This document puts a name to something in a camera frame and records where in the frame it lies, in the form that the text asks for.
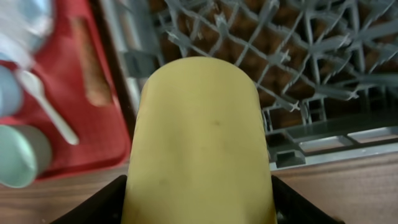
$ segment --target gray plastic crate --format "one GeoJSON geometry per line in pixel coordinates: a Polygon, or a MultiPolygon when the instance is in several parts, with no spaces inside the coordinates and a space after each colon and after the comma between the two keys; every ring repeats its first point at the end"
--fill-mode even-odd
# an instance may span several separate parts
{"type": "Polygon", "coordinates": [[[262,94],[274,99],[262,108],[271,169],[398,151],[395,0],[165,2],[163,10],[151,13],[148,0],[101,0],[135,109],[146,78],[168,62],[169,52],[162,50],[164,37],[178,47],[177,57],[219,57],[228,41],[241,46],[230,61],[236,66],[249,54],[265,62],[261,74],[246,73],[262,94]],[[253,11],[253,4],[258,10],[253,11]],[[275,20],[283,10],[296,13],[288,26],[275,20]],[[245,38],[233,30],[243,17],[255,23],[245,38]],[[187,23],[188,32],[181,29],[181,22],[187,23]],[[206,49],[197,44],[206,40],[203,28],[216,34],[206,49]],[[262,40],[264,29],[279,39],[268,54],[256,46],[273,41],[262,40]],[[287,46],[303,49],[299,64],[295,50],[287,46]],[[387,71],[381,69],[388,63],[393,65],[387,71]],[[278,91],[264,85],[274,69],[289,74],[278,91]],[[312,92],[299,97],[291,93],[295,85],[307,86],[312,92]],[[286,111],[300,117],[298,123],[280,125],[278,119],[283,116],[277,115],[286,111]]]}

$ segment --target gray plastic frame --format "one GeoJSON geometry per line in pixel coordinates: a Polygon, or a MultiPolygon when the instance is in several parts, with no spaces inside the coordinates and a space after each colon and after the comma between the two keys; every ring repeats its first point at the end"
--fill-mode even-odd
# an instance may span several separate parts
{"type": "MultiPolygon", "coordinates": [[[[221,47],[222,42],[225,39],[229,39],[244,46],[244,50],[234,63],[235,65],[240,65],[249,49],[255,52],[260,58],[268,61],[260,79],[254,81],[254,83],[258,89],[263,90],[276,99],[272,106],[262,108],[266,134],[283,134],[287,138],[286,142],[283,142],[280,146],[269,147],[271,161],[275,163],[278,160],[287,161],[285,164],[288,165],[275,165],[278,169],[301,166],[303,164],[315,164],[316,162],[307,161],[310,156],[338,153],[348,149],[353,150],[365,147],[366,145],[364,146],[357,142],[355,139],[349,137],[349,135],[367,129],[374,130],[376,128],[398,125],[395,116],[396,98],[398,96],[398,71],[397,73],[373,73],[373,70],[378,65],[388,60],[397,60],[398,58],[398,40],[390,44],[379,44],[373,41],[378,37],[398,32],[398,2],[395,0],[360,0],[362,4],[371,9],[368,17],[361,25],[359,24],[358,1],[287,0],[290,7],[300,11],[291,29],[272,23],[272,18],[279,9],[280,2],[278,0],[266,1],[259,14],[250,11],[243,0],[221,0],[222,3],[232,9],[232,15],[228,20],[226,20],[223,14],[216,15],[216,24],[212,24],[204,16],[215,6],[213,0],[165,1],[169,7],[168,9],[156,14],[150,14],[147,0],[101,0],[109,28],[111,29],[114,45],[118,51],[121,68],[130,83],[132,91],[131,98],[136,109],[139,104],[139,92],[142,84],[155,70],[154,59],[157,59],[160,66],[165,64],[163,54],[166,52],[161,52],[159,36],[166,33],[169,40],[179,47],[182,57],[186,57],[189,50],[194,50],[206,57],[212,57],[221,47]],[[195,12],[191,10],[194,7],[201,7],[201,9],[195,12]],[[246,16],[257,22],[257,28],[247,42],[229,33],[229,28],[233,24],[238,11],[243,12],[246,16]],[[343,17],[346,11],[348,11],[348,18],[343,17]],[[179,14],[185,14],[194,19],[190,36],[186,36],[178,30],[177,18],[179,14]],[[370,26],[373,21],[382,15],[386,15],[390,21],[370,26]],[[311,19],[319,19],[327,24],[326,29],[317,40],[313,38],[311,19]],[[154,25],[155,21],[160,25],[156,27],[154,25]],[[305,26],[307,41],[302,40],[295,32],[300,21],[305,26]],[[204,52],[193,45],[193,39],[197,35],[200,35],[200,26],[202,24],[219,33],[218,40],[209,52],[204,52]],[[283,37],[283,41],[272,55],[266,55],[252,45],[253,40],[263,27],[267,27],[283,37]],[[333,29],[338,29],[343,35],[324,39],[333,29]],[[134,39],[134,46],[129,44],[128,36],[134,39]],[[297,70],[284,65],[285,62],[290,60],[290,56],[288,50],[284,52],[282,49],[289,40],[293,40],[296,45],[307,50],[307,56],[297,70]],[[364,45],[379,52],[379,58],[367,72],[364,63],[364,45]],[[340,52],[339,55],[329,54],[330,51],[337,50],[340,52]],[[350,63],[351,58],[354,58],[354,64],[350,63]],[[317,60],[320,59],[327,59],[333,62],[335,66],[322,82],[317,64],[317,60]],[[306,75],[303,75],[307,63],[311,66],[313,81],[306,75]],[[271,66],[277,66],[292,75],[291,80],[286,84],[281,95],[277,95],[261,85],[262,79],[266,76],[271,66]],[[349,73],[353,79],[330,85],[328,80],[341,71],[349,73]],[[313,87],[315,94],[310,98],[300,101],[286,95],[285,93],[289,87],[298,80],[313,87]],[[358,84],[355,88],[348,88],[347,85],[352,83],[358,84]],[[371,96],[369,94],[370,89],[377,89],[380,94],[377,97],[371,96]],[[361,111],[363,114],[346,120],[354,128],[343,125],[344,118],[340,121],[327,118],[324,102],[326,98],[348,101],[358,97],[361,100],[361,111]],[[314,101],[318,102],[319,107],[311,108],[310,103],[314,101]],[[374,113],[370,106],[375,101],[378,101],[379,105],[382,105],[381,110],[378,112],[379,116],[376,117],[376,113],[374,113]],[[300,111],[302,125],[284,129],[274,128],[270,112],[281,108],[287,111],[300,111]],[[380,113],[383,114],[383,119],[377,118],[380,118],[380,113]],[[312,121],[312,115],[314,114],[317,114],[320,118],[319,121],[312,121]],[[371,124],[364,124],[361,120],[371,120],[371,124]],[[304,132],[306,134],[305,136],[300,135],[298,138],[295,136],[295,132],[304,132]],[[338,142],[343,142],[343,146],[316,153],[307,153],[303,150],[302,146],[305,144],[305,141],[319,141],[322,143],[324,139],[332,137],[336,137],[338,142]],[[279,159],[279,155],[282,154],[289,154],[291,156],[288,159],[279,159]]],[[[396,133],[396,129],[391,130],[393,131],[390,131],[389,134],[396,133]]]]}

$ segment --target plastic grid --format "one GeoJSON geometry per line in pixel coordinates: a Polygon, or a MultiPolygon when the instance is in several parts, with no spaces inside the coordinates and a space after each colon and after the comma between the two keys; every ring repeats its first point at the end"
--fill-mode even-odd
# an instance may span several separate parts
{"type": "Polygon", "coordinates": [[[250,10],[243,0],[195,0],[179,1],[165,0],[168,8],[151,15],[150,24],[147,21],[145,9],[149,8],[146,0],[121,1],[122,13],[131,13],[136,18],[141,18],[140,24],[131,24],[133,32],[138,32],[136,39],[138,50],[126,54],[128,60],[135,60],[130,70],[136,77],[148,77],[155,69],[153,58],[156,58],[159,65],[167,61],[165,54],[159,47],[159,37],[167,34],[169,41],[179,47],[182,57],[188,57],[189,52],[194,51],[198,55],[215,57],[225,40],[232,41],[244,46],[238,59],[234,62],[240,66],[249,51],[254,52],[258,57],[265,60],[266,66],[261,76],[254,80],[258,90],[266,92],[275,98],[271,106],[262,108],[264,123],[267,134],[278,133],[283,128],[274,127],[272,124],[272,113],[278,109],[285,109],[289,112],[301,114],[302,125],[309,125],[316,121],[327,121],[325,111],[325,99],[349,101],[359,97],[361,100],[361,112],[369,113],[374,107],[372,103],[377,101],[376,107],[390,109],[394,103],[390,103],[388,95],[398,96],[398,76],[396,73],[375,73],[375,68],[388,61],[397,60],[398,40],[394,37],[389,43],[377,42],[375,39],[385,37],[398,32],[398,3],[395,0],[370,0],[360,3],[370,9],[364,21],[360,21],[358,12],[358,1],[322,1],[322,0],[287,0],[285,3],[299,12],[292,27],[279,26],[272,22],[273,17],[280,8],[280,1],[268,0],[261,10],[255,13],[250,10]],[[227,19],[223,12],[215,14],[214,21],[209,21],[207,15],[218,2],[227,5],[232,13],[227,19]],[[239,13],[257,23],[257,27],[251,34],[248,41],[233,35],[230,30],[239,13]],[[184,15],[193,19],[193,29],[190,35],[184,34],[178,28],[179,16],[184,15]],[[373,22],[385,16],[387,22],[374,25],[373,22]],[[314,37],[312,20],[319,20],[326,24],[323,32],[314,37]],[[303,39],[297,31],[297,27],[303,24],[305,38],[303,39]],[[194,39],[201,36],[201,28],[205,26],[218,33],[218,39],[209,51],[197,47],[194,39]],[[282,41],[274,53],[265,54],[257,49],[253,42],[263,28],[270,29],[282,41]],[[327,38],[328,34],[338,30],[339,35],[327,38]],[[292,58],[289,49],[285,46],[293,42],[296,46],[305,49],[306,56],[298,68],[287,65],[292,58]],[[364,48],[372,49],[378,53],[377,59],[371,66],[366,65],[364,48]],[[333,64],[330,71],[320,76],[319,60],[326,60],[333,64]],[[262,85],[263,79],[269,74],[271,67],[278,67],[284,72],[291,74],[291,79],[285,84],[280,93],[274,93],[262,85]],[[337,83],[330,83],[330,80],[341,72],[352,76],[351,79],[337,83]],[[315,94],[309,98],[296,99],[287,94],[289,88],[297,82],[302,82],[314,89],[315,94]],[[369,92],[377,92],[377,97],[369,92]]]}

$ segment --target wooden table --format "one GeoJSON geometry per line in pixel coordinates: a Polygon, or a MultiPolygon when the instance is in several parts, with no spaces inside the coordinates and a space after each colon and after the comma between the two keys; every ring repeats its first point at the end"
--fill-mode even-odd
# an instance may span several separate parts
{"type": "MultiPolygon", "coordinates": [[[[75,208],[128,164],[25,189],[0,187],[0,223],[49,223],[75,208]]],[[[398,154],[275,172],[320,209],[347,224],[396,223],[398,154]]]]}

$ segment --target spoon handle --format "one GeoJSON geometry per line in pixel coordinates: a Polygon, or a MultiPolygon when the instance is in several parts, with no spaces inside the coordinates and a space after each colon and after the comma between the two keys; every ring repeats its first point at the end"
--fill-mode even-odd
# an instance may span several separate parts
{"type": "Polygon", "coordinates": [[[79,144],[79,138],[73,132],[73,130],[69,127],[66,121],[58,114],[58,112],[54,109],[54,107],[50,104],[50,102],[44,98],[38,98],[37,101],[42,106],[43,110],[47,113],[50,117],[51,121],[61,133],[63,138],[66,140],[67,143],[71,145],[79,144]]]}

